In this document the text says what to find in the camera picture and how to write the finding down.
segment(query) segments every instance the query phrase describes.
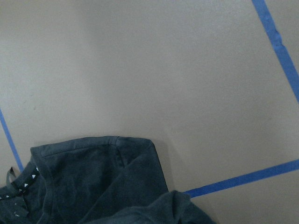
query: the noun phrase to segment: blue painter's tape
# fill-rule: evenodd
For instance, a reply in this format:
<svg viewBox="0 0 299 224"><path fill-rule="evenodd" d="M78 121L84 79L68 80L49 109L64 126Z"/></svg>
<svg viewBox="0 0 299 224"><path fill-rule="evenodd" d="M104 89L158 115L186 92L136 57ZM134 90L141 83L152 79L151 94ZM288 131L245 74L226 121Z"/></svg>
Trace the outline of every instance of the blue painter's tape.
<svg viewBox="0 0 299 224"><path fill-rule="evenodd" d="M21 162L21 160L20 160L18 151L17 151L17 149L15 148L13 139L12 139L10 133L9 133L9 130L8 130L7 125L6 125L6 122L5 122L5 119L4 119L4 116L3 116L3 113L2 113L2 111L1 111L1 109L0 109L0 120L1 120L1 124L2 124L3 130L4 130L4 132L5 132L6 138L7 138L8 142L9 142L11 151L13 152L13 154L14 154L14 158L15 158L17 164L18 164L19 170L22 172L22 171L24 170L24 167L23 167L22 162Z"/></svg>
<svg viewBox="0 0 299 224"><path fill-rule="evenodd" d="M253 173L245 174L242 176L234 177L228 180L212 183L201 188L186 191L191 197L210 194L216 191L225 190L228 188L236 187L246 183L259 181L272 176L288 173L299 169L299 160L294 160L274 167L262 169Z"/></svg>
<svg viewBox="0 0 299 224"><path fill-rule="evenodd" d="M252 0L272 47L299 103L299 76L264 0Z"/></svg>

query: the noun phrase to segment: dark gray fabric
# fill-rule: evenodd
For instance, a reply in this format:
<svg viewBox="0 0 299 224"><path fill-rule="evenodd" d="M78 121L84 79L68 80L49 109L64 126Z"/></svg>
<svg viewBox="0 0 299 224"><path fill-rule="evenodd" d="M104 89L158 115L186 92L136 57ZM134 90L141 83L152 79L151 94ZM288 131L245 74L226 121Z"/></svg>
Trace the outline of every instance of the dark gray fabric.
<svg viewBox="0 0 299 224"><path fill-rule="evenodd" d="M213 223L189 196L168 192L148 139L89 137L34 147L31 154L14 182L21 186L31 176L34 182L0 200L0 224Z"/></svg>

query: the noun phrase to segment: floor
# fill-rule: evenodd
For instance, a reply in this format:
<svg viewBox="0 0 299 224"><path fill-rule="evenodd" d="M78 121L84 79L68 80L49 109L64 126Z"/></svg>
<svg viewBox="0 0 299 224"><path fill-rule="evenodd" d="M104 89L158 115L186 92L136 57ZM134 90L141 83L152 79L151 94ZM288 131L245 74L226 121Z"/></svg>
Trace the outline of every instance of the floor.
<svg viewBox="0 0 299 224"><path fill-rule="evenodd" d="M299 68L298 1L266 3ZM24 165L34 146L142 137L186 191L299 158L299 104L251 1L2 0L0 69ZM218 224L294 224L298 188L293 171L192 201Z"/></svg>

